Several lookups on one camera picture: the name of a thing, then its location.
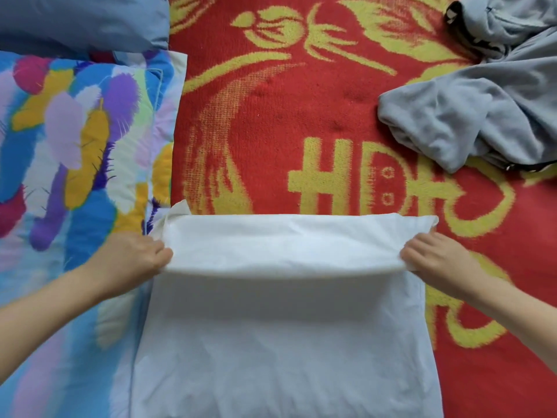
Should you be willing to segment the person's left hand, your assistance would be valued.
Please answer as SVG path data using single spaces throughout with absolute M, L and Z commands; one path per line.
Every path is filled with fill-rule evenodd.
M 87 285 L 97 301 L 123 295 L 154 277 L 142 274 L 144 238 L 152 237 L 113 233 L 83 265 Z

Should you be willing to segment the person's right hand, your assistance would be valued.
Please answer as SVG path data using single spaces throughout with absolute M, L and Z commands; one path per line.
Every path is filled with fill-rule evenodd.
M 423 282 L 463 301 L 475 301 L 486 274 L 478 261 L 457 241 L 440 234 L 437 256 L 439 272 L 413 272 Z

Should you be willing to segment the white cloth garment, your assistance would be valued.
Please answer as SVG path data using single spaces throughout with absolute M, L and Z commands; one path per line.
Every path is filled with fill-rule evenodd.
M 426 289 L 399 253 L 437 216 L 191 215 L 137 351 L 131 418 L 443 418 Z

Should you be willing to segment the person's right forearm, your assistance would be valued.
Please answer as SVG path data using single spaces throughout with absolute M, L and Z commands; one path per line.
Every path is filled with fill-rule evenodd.
M 468 302 L 505 327 L 557 375 L 557 308 L 509 282 L 482 274 Z

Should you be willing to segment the person's left forearm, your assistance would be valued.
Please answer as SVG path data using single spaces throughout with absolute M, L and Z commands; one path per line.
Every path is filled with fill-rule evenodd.
M 0 385 L 48 338 L 102 301 L 107 276 L 82 266 L 0 308 Z

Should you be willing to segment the colourful patterned quilt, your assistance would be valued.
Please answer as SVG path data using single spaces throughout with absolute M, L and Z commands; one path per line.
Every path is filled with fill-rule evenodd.
M 0 307 L 84 264 L 171 202 L 187 55 L 108 62 L 0 51 Z M 0 386 L 0 418 L 129 418 L 150 287 L 102 302 Z

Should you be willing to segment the red and yellow blanket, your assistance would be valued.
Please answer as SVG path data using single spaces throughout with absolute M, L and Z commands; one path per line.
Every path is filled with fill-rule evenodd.
M 194 213 L 436 214 L 488 273 L 557 306 L 557 167 L 454 175 L 398 145 L 377 98 L 472 63 L 453 0 L 169 0 L 188 55 L 171 200 Z

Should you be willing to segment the grey sweatshirt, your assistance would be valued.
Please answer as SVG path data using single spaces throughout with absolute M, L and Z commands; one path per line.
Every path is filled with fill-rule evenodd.
M 557 0 L 459 0 L 445 20 L 481 62 L 383 93 L 379 121 L 449 173 L 557 164 Z

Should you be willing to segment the blue pillow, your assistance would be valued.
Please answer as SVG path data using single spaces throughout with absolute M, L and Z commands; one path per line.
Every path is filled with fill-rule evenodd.
M 167 50 L 169 0 L 0 0 L 0 51 L 86 58 Z

